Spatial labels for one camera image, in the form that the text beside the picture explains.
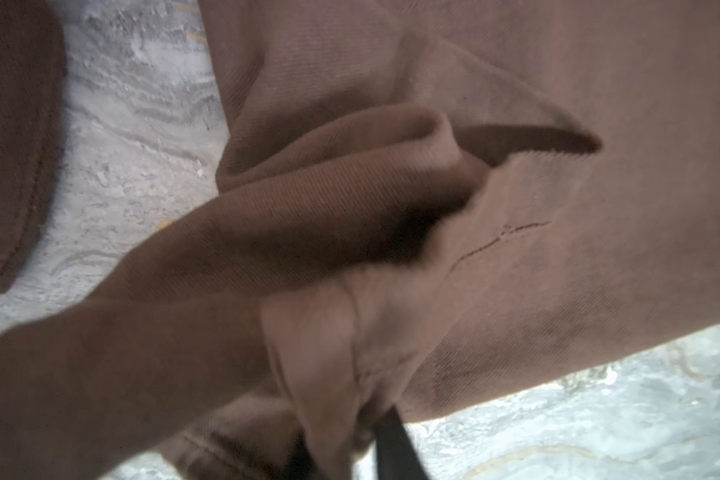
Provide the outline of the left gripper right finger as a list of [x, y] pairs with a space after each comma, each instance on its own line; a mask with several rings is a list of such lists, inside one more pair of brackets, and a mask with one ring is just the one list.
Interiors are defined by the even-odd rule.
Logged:
[[430, 479], [395, 408], [379, 421], [375, 433], [378, 480]]

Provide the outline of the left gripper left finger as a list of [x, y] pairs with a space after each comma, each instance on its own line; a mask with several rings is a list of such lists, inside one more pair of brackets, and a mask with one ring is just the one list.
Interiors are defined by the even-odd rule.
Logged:
[[320, 480], [321, 473], [317, 468], [304, 440], [294, 445], [284, 469], [285, 480]]

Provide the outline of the brown corduroy trousers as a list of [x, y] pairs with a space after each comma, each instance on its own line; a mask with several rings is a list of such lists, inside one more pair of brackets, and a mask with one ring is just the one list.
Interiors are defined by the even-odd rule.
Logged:
[[720, 1], [204, 1], [215, 198], [0, 335], [0, 479], [347, 479], [720, 322]]

